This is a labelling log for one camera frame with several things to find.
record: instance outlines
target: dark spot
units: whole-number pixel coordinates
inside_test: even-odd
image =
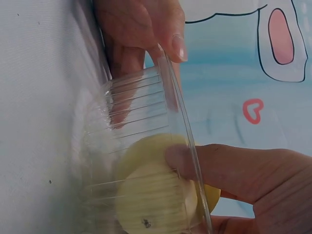
[[[142,224],[144,224],[145,228],[150,228],[152,226],[147,219],[143,219]]]

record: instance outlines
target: hand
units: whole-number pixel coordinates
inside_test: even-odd
[[[252,150],[226,145],[196,147],[204,183],[221,196],[253,204],[255,219],[212,216],[218,234],[312,233],[312,157],[283,149]],[[195,179],[190,151],[166,152],[172,168]]]
[[[178,0],[95,0],[94,5],[113,78],[142,70],[145,51],[156,63],[163,53],[158,44],[174,62],[178,78],[176,63],[187,60],[183,39],[185,17]],[[125,100],[134,93],[117,98]],[[123,103],[113,108],[113,112],[125,110],[130,104]],[[122,122],[127,114],[115,116],[114,123]]]

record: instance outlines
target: light blue background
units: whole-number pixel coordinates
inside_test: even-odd
[[[294,1],[308,57],[311,55],[312,4]],[[248,148],[290,148],[312,155],[311,60],[302,83],[269,78],[257,51],[258,14],[216,16],[187,24],[189,60],[181,66],[183,96],[195,140]],[[249,124],[242,104],[251,98],[264,102],[259,125]],[[215,215],[253,217],[252,206],[221,199]]]

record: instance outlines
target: clear plastic cup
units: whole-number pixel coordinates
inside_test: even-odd
[[[176,214],[171,221],[161,220],[159,216],[152,222],[143,219],[142,225],[146,226],[147,234],[149,232],[153,234],[189,233],[192,231],[192,227],[201,222],[206,223],[205,232],[212,234],[194,139],[172,64],[166,56],[159,59],[158,66],[106,83],[87,107],[84,129],[83,149],[80,154],[83,162],[81,170],[83,183],[81,192],[82,233],[120,234],[128,232],[136,234],[133,231],[125,230],[118,217],[122,216],[123,212],[132,211],[129,218],[133,218],[139,213],[139,211],[136,212],[136,206],[137,210],[142,209],[145,205],[144,201],[146,204],[154,206],[155,203],[151,203],[151,201],[155,199],[159,202],[159,207],[167,208],[166,204],[174,207],[172,212],[176,212]],[[120,175],[120,173],[116,175],[129,147],[141,139],[161,134],[166,136],[166,145],[174,144],[175,140],[172,136],[179,135],[184,137],[185,143],[190,147],[193,154],[193,167],[197,175],[196,181],[194,181],[197,186],[197,202],[202,203],[204,214],[198,212],[193,215],[187,214],[189,209],[184,203],[188,191],[182,186],[178,188],[179,183],[169,182],[170,179],[176,181],[174,175],[180,179],[178,172],[161,171],[158,175],[151,173],[129,178],[127,176],[133,170],[129,172],[121,170],[121,174],[124,173],[124,175]],[[157,181],[156,178],[160,178],[161,173],[164,174],[161,177],[162,181]],[[126,191],[126,194],[121,194],[120,188],[131,183],[133,188],[137,188],[136,186],[140,184],[143,189],[129,190]],[[142,202],[135,204],[136,196],[141,197]],[[167,203],[162,202],[161,196],[164,196],[163,199],[166,199]],[[124,202],[126,199],[130,203],[125,206],[128,209],[118,212],[118,201]],[[149,229],[149,226],[155,225],[153,222],[162,223],[163,227]]]

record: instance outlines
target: black outline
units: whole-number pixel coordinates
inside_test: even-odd
[[[275,11],[280,11],[283,16],[284,16],[284,19],[285,19],[285,22],[286,22],[286,26],[287,26],[287,29],[288,29],[288,32],[289,32],[289,35],[291,37],[291,40],[292,40],[292,60],[288,63],[280,63],[279,61],[277,61],[276,57],[275,57],[275,53],[274,53],[274,46],[272,44],[272,38],[271,38],[271,34],[270,34],[270,22],[271,22],[271,17],[273,15],[273,13]],[[286,15],[284,14],[284,11],[281,9],[281,8],[275,8],[274,10],[272,10],[271,14],[270,14],[270,17],[269,17],[269,23],[268,23],[268,34],[269,34],[269,39],[270,39],[270,45],[271,45],[271,50],[272,50],[272,54],[273,54],[273,58],[275,60],[276,63],[278,63],[279,65],[287,65],[287,64],[290,64],[293,62],[294,60],[294,43],[293,43],[293,37],[292,37],[292,33],[289,29],[289,26],[288,26],[288,22],[287,22],[287,18],[286,18]]]
[[[200,22],[204,22],[204,21],[207,21],[215,16],[232,16],[232,17],[236,17],[236,16],[247,16],[247,15],[252,15],[256,12],[258,12],[258,22],[257,22],[257,48],[258,48],[258,58],[259,58],[259,63],[260,63],[260,67],[262,69],[262,71],[264,72],[264,74],[266,74],[268,77],[270,77],[271,79],[273,80],[276,80],[276,81],[279,81],[279,82],[285,82],[285,83],[301,83],[303,82],[305,79],[306,79],[306,66],[307,66],[307,62],[308,62],[308,59],[309,59],[309,56],[308,56],[308,53],[307,53],[307,48],[306,48],[306,44],[305,44],[305,41],[304,41],[304,38],[302,36],[302,32],[301,32],[301,29],[300,29],[300,26],[299,26],[299,23],[298,23],[298,15],[297,15],[297,11],[296,11],[296,8],[294,6],[294,3],[293,3],[293,0],[291,0],[291,3],[292,3],[292,7],[293,7],[293,10],[294,10],[294,13],[295,13],[295,17],[296,17],[296,22],[297,22],[297,26],[299,28],[299,32],[300,32],[300,35],[301,35],[301,38],[302,38],[302,41],[303,41],[303,46],[304,46],[304,49],[305,49],[305,52],[306,52],[306,56],[307,56],[307,59],[305,61],[305,64],[304,64],[304,74],[303,74],[303,79],[301,81],[282,81],[282,80],[277,80],[277,79],[274,79],[273,77],[269,76],[268,73],[266,73],[265,69],[263,68],[263,64],[262,64],[262,61],[261,61],[261,55],[260,55],[260,40],[259,40],[259,23],[260,23],[260,10],[262,10],[263,8],[265,8],[266,6],[268,6],[267,4],[264,5],[263,7],[260,7],[258,8],[257,10],[253,11],[253,12],[249,12],[249,13],[245,13],[245,14],[223,14],[223,13],[215,13],[213,14],[212,16],[210,17],[207,17],[205,19],[200,19],[200,20],[196,20],[196,21],[185,21],[186,24],[192,24],[192,23],[200,23]]]
[[[271,79],[273,80],[276,80],[276,81],[279,81],[279,82],[284,82],[284,83],[301,83],[303,82],[305,79],[306,79],[306,66],[307,66],[307,62],[308,62],[308,53],[307,53],[307,48],[306,48],[306,44],[304,42],[304,38],[302,36],[302,32],[301,32],[301,29],[299,27],[299,23],[298,23],[298,16],[297,16],[297,11],[296,11],[296,8],[293,4],[293,0],[291,0],[292,2],[292,7],[293,7],[293,10],[294,10],[294,13],[295,13],[295,16],[296,16],[296,22],[297,22],[297,26],[299,28],[299,32],[300,32],[300,35],[301,35],[301,38],[302,38],[302,41],[303,41],[303,46],[304,46],[304,49],[305,49],[305,52],[306,52],[306,56],[307,56],[307,59],[304,63],[304,74],[303,74],[303,80],[301,81],[282,81],[282,80],[277,80],[277,79],[274,79],[273,77],[269,76],[269,74],[266,73],[266,71],[264,70],[263,68],[263,65],[262,65],[262,61],[261,61],[261,55],[260,55],[260,40],[259,40],[259,24],[260,24],[260,11],[258,12],[258,26],[257,26],[257,37],[258,37],[258,56],[259,56],[259,62],[260,62],[260,66],[261,66],[261,69],[263,70],[264,74],[266,74],[268,77],[270,77]]]
[[[210,20],[211,18],[215,17],[215,16],[248,16],[248,15],[252,15],[254,13],[256,13],[257,11],[263,9],[264,7],[266,7],[266,5],[256,9],[255,11],[252,11],[252,12],[249,12],[249,13],[244,13],[244,14],[226,14],[226,13],[215,13],[213,14],[212,16],[209,16],[205,19],[200,19],[200,20],[196,20],[196,21],[185,21],[186,24],[192,24],[192,23],[200,23],[200,22],[204,22],[204,21],[207,21],[207,20]]]

